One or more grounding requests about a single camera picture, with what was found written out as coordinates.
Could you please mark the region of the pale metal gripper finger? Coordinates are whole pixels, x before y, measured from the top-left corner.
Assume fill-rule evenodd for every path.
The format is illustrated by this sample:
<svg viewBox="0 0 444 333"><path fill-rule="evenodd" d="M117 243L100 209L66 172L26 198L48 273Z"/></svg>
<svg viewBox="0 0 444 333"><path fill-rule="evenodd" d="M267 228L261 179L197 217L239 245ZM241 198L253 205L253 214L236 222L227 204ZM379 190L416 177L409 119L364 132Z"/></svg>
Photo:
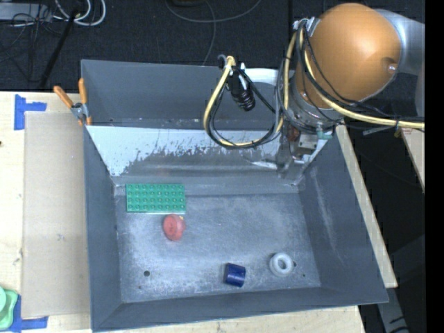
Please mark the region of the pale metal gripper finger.
<svg viewBox="0 0 444 333"><path fill-rule="evenodd" d="M311 156L304 155L301 159L294 160L294 164L296 166L296 176L291 185L297 187L304 180L305 171L311 164Z"/></svg>
<svg viewBox="0 0 444 333"><path fill-rule="evenodd" d="M277 176L285 178L293 164L293 158L288 146L280 146L276 155Z"/></svg>

